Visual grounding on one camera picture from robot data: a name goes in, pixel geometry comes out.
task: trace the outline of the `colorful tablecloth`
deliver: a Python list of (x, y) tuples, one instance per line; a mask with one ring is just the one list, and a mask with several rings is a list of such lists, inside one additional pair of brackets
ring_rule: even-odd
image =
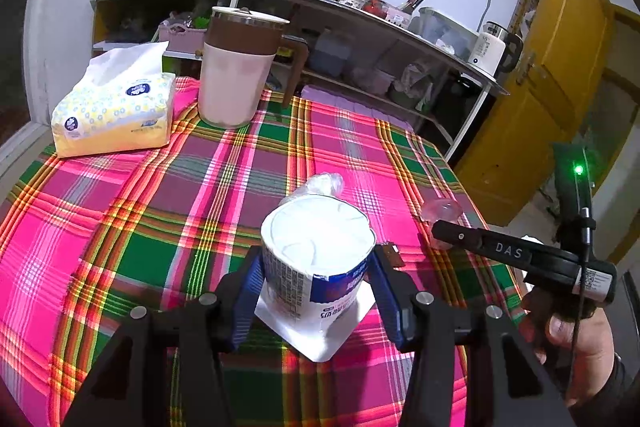
[[(186, 103), (194, 85), (180, 83)], [(260, 243), (264, 217), (318, 172), (340, 172), (341, 198), (369, 216), (379, 241), (398, 245), (418, 287), (520, 313), (505, 266), (428, 245), (416, 219), (425, 200), (455, 197), (461, 224), (484, 225), (432, 146), (382, 121), (299, 98), (282, 110), (280, 100), (265, 91), (238, 130), (209, 126), (191, 103), (161, 150), (60, 161), (48, 148), (25, 172), (0, 207), (0, 377), (34, 427), (60, 424), (130, 309), (169, 309), (214, 289)], [(223, 362), (239, 426), (395, 426), (412, 356), (389, 343), (374, 307), (328, 362), (310, 362), (258, 319)], [(456, 426), (465, 362), (459, 349)], [(170, 363), (180, 425), (179, 353)]]

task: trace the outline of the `pitcher lid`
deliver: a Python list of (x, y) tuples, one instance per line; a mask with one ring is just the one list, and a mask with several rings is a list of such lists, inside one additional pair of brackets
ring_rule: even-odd
[(281, 19), (275, 15), (256, 12), (248, 8), (231, 8), (228, 6), (214, 6), (212, 8), (212, 17), (253, 26), (270, 26), (274, 28), (289, 24), (286, 19)]

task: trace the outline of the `pink basket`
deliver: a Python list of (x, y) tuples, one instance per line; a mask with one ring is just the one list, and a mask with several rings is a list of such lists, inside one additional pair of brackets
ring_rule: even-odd
[(182, 24), (166, 26), (161, 24), (158, 27), (158, 40), (160, 42), (169, 41), (168, 51), (180, 53), (192, 53), (204, 48), (204, 34), (206, 30), (195, 30), (187, 28)]

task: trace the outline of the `blue label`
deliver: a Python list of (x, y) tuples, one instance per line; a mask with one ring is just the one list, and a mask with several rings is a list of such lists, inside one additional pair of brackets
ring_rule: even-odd
[(354, 269), (339, 275), (314, 275), (311, 282), (311, 302), (328, 303), (337, 301), (353, 290), (364, 277), (367, 270), (367, 259), (364, 259)]
[(65, 129), (68, 131), (75, 131), (78, 128), (78, 118), (72, 116), (65, 120)]
[(136, 96), (137, 94), (143, 94), (149, 91), (151, 91), (151, 86), (148, 84), (138, 84), (137, 86), (129, 87), (129, 89), (127, 89), (127, 94), (129, 96)]

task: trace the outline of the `wooden door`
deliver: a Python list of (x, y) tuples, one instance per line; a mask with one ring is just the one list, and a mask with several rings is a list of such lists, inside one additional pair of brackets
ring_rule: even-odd
[(507, 225), (553, 169), (552, 142), (571, 141), (604, 68), (609, 0), (540, 0), (520, 66), (455, 168), (484, 219)]

